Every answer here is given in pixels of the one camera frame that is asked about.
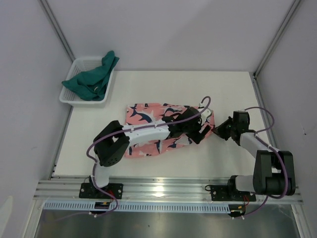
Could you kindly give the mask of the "pink shark print shorts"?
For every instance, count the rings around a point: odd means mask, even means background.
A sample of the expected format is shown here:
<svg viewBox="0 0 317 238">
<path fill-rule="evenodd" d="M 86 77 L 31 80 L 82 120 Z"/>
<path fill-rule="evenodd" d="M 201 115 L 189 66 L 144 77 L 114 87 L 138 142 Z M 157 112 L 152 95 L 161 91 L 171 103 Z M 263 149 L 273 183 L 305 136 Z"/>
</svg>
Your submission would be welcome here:
<svg viewBox="0 0 317 238">
<path fill-rule="evenodd" d="M 168 103 L 144 103 L 134 104 L 126 107 L 127 125 L 140 125 L 151 123 L 162 119 L 164 116 L 171 116 L 176 113 L 183 113 L 188 105 L 172 105 Z M 126 158 L 142 158 L 158 156 L 165 152 L 176 150 L 184 146 L 194 144 L 193 140 L 183 134 L 176 138 L 166 140 L 153 140 L 147 143 L 139 143 L 128 147 L 125 152 Z"/>
</svg>

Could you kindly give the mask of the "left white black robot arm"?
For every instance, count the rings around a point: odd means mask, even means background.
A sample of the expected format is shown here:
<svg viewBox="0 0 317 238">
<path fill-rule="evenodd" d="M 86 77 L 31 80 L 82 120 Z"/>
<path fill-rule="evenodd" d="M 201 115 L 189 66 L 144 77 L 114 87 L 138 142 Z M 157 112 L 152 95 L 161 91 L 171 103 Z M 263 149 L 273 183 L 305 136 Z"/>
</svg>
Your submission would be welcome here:
<svg viewBox="0 0 317 238">
<path fill-rule="evenodd" d="M 211 131 L 208 122 L 212 115 L 213 111 L 207 107 L 189 107 L 183 113 L 147 124 L 121 125 L 117 120 L 110 122 L 95 137 L 86 152 L 87 157 L 94 160 L 90 193 L 96 198 L 103 198 L 107 194 L 109 168 L 120 162 L 129 147 L 154 140 L 175 139 L 182 135 L 199 144 Z"/>
</svg>

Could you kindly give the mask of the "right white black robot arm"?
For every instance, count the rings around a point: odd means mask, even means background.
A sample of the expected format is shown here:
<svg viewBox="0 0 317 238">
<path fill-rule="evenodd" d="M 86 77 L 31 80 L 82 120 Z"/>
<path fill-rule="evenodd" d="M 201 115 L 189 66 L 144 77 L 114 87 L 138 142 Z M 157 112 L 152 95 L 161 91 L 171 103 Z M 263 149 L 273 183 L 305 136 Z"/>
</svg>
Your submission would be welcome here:
<svg viewBox="0 0 317 238">
<path fill-rule="evenodd" d="M 274 199 L 294 195 L 296 181 L 293 154 L 266 143 L 254 130 L 249 129 L 249 125 L 248 112 L 234 111 L 232 117 L 212 129 L 215 135 L 224 140 L 231 138 L 255 158 L 252 175 L 230 177 L 226 188 L 227 196 L 237 200 L 244 192 Z"/>
</svg>

